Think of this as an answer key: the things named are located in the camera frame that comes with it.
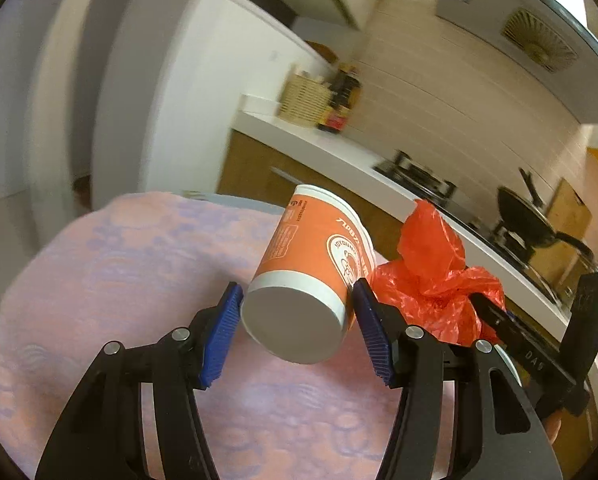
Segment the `person's right hand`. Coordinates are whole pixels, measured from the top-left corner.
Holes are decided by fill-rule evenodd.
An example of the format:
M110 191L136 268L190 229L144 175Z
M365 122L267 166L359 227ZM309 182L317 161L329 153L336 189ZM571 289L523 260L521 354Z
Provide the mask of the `person's right hand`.
M555 443L558 433L562 428L563 413L563 410L557 410L542 420L546 437L548 437L551 444Z

